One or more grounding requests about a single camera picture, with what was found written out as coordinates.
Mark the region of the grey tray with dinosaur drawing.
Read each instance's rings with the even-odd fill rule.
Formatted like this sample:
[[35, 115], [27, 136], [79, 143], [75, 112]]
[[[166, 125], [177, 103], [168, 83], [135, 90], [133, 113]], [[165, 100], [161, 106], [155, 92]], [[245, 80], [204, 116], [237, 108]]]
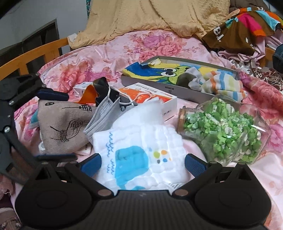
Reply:
[[220, 71], [232, 75], [236, 80], [238, 74], [235, 70], [194, 61], [183, 58], [156, 56], [145, 62], [135, 62], [122, 71], [121, 80], [124, 86], [134, 83], [142, 83], [156, 89], [165, 91], [181, 99], [195, 103], [203, 103], [214, 97], [214, 94], [202, 93], [190, 88], [184, 88], [176, 85], [179, 75], [185, 73], [189, 68], [195, 67], [201, 74], [210, 71]]

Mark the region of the striped pastel towel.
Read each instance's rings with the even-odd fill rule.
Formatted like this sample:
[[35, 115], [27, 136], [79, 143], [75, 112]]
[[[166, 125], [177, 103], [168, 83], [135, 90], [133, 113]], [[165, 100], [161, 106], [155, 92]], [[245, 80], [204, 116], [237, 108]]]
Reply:
[[189, 77], [187, 85], [192, 90], [214, 95], [221, 94], [238, 102], [247, 97], [242, 82], [228, 73], [213, 70], [201, 74], [195, 67], [189, 68], [185, 73]]

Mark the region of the pink lilac garment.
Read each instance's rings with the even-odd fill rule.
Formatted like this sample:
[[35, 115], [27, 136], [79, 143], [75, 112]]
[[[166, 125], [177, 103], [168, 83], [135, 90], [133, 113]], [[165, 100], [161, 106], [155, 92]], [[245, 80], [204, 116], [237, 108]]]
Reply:
[[266, 56], [266, 45], [270, 45], [273, 48], [277, 48], [282, 44], [282, 30], [277, 30], [274, 35], [266, 36], [266, 37], [258, 37], [256, 38], [255, 44], [252, 46], [251, 54], [248, 54], [246, 51], [233, 51], [227, 52], [219, 51], [218, 55], [227, 60], [235, 60], [238, 62], [250, 62], [254, 60], [257, 65], [259, 65], [259, 61], [262, 60]]

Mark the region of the grey face mask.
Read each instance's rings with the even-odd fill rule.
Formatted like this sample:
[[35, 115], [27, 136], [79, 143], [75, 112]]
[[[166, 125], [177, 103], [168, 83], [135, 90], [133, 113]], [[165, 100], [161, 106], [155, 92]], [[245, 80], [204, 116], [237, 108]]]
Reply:
[[138, 105], [136, 102], [130, 103], [130, 101], [126, 95], [120, 94], [116, 88], [109, 87], [108, 93], [99, 103], [90, 122], [83, 130], [91, 144], [94, 143], [94, 133], [110, 129], [119, 117]]

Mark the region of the yellow dotted blanket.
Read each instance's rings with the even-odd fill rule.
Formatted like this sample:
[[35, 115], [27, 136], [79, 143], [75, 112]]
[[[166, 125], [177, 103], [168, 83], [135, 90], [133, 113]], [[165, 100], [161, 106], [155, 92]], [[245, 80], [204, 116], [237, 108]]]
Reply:
[[85, 30], [68, 42], [78, 49], [128, 32], [158, 29], [202, 38], [226, 20], [229, 7], [230, 1], [92, 1]]

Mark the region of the dark doorway cabinet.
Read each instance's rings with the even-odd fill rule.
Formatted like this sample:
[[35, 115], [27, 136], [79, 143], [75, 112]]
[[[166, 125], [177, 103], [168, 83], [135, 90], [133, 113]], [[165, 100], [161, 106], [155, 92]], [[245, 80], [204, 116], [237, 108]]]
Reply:
[[[21, 42], [1, 49], [1, 66], [32, 49], [56, 40], [59, 40], [59, 31], [57, 28], [57, 19], [54, 19], [34, 31]], [[35, 73], [44, 64], [44, 58], [41, 56], [27, 63], [27, 69], [29, 73]]]

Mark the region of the patterned brown white bedsheet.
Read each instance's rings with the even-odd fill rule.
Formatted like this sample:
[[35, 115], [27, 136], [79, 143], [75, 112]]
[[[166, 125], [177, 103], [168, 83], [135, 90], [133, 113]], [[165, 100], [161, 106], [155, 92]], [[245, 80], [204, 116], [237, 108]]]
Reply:
[[253, 59], [248, 62], [236, 60], [232, 60], [231, 62], [237, 68], [242, 69], [249, 76], [259, 78], [269, 83], [282, 93], [282, 77], [276, 70], [268, 67], [259, 67], [256, 65], [255, 60]]

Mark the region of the orange and white medicine box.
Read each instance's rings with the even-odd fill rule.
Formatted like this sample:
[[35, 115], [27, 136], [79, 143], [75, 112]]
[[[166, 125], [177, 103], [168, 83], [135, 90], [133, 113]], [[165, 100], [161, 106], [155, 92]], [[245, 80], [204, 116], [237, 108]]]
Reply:
[[158, 98], [162, 104], [164, 121], [172, 118], [177, 112], [177, 97], [151, 86], [138, 82], [120, 88], [118, 91], [122, 96], [128, 98], [129, 101], [133, 101], [134, 104], [142, 104]]

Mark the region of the white cloth with blue whale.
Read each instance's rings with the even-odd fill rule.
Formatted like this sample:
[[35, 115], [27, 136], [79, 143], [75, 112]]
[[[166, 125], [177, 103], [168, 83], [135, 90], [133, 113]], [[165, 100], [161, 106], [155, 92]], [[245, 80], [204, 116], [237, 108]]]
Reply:
[[169, 190], [191, 179], [181, 135], [164, 124], [158, 99], [139, 104], [93, 134], [102, 165], [94, 179], [112, 190]]

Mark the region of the pink floral quilt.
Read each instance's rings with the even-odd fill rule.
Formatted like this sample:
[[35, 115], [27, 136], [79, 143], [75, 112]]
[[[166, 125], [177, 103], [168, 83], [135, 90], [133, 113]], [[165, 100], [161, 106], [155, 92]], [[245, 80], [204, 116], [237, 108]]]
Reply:
[[[154, 56], [171, 56], [234, 68], [227, 59], [208, 51], [196, 38], [180, 38], [163, 30], [130, 32], [107, 42], [71, 51], [44, 65], [39, 73], [50, 88], [63, 91], [76, 101], [72, 88], [84, 81], [106, 77], [121, 86], [121, 72], [134, 62]], [[271, 128], [271, 137], [251, 169], [272, 199], [272, 211], [266, 220], [268, 229], [282, 229], [282, 96], [260, 80], [246, 78], [249, 90], [245, 100], [261, 110]]]

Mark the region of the wooden bed frame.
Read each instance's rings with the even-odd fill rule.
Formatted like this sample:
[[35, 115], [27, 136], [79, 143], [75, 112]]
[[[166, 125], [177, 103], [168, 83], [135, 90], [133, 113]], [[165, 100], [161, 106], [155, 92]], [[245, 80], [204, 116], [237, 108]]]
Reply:
[[50, 61], [60, 56], [59, 49], [69, 45], [67, 38], [62, 38], [51, 43], [47, 43], [35, 49], [32, 49], [8, 63], [1, 66], [1, 80], [6, 78], [8, 75], [18, 70], [20, 75], [29, 74], [27, 63], [35, 60], [38, 57], [43, 57], [44, 62], [49, 63]]

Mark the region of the blue denim jeans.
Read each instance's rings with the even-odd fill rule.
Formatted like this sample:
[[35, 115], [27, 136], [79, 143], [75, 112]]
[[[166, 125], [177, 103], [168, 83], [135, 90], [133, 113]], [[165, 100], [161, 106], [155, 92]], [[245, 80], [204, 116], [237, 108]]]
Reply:
[[283, 73], [283, 44], [277, 47], [272, 56], [273, 68], [279, 72]]

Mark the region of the colourful striped brown garment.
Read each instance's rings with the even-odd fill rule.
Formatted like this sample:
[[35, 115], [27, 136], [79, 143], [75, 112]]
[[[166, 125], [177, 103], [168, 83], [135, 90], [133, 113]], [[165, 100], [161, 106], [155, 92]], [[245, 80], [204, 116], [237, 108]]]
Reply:
[[239, 13], [202, 38], [213, 50], [246, 51], [251, 54], [256, 38], [274, 35], [282, 29], [282, 18], [260, 7], [239, 9]]

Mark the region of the glass jar of green stars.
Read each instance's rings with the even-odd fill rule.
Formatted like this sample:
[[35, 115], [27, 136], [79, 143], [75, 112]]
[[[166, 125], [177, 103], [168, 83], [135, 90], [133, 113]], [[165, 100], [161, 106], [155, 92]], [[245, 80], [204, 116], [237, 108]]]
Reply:
[[253, 164], [265, 148], [271, 129], [252, 104], [216, 95], [195, 108], [179, 110], [177, 132], [192, 140], [207, 161]]

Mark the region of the teal white sachet packet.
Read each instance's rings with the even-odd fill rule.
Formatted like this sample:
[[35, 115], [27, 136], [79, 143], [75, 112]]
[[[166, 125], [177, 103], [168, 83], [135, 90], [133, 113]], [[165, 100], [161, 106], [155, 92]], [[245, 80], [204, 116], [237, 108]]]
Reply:
[[29, 129], [35, 129], [39, 127], [39, 121], [38, 121], [38, 109], [35, 111], [35, 113], [32, 115], [29, 123]]

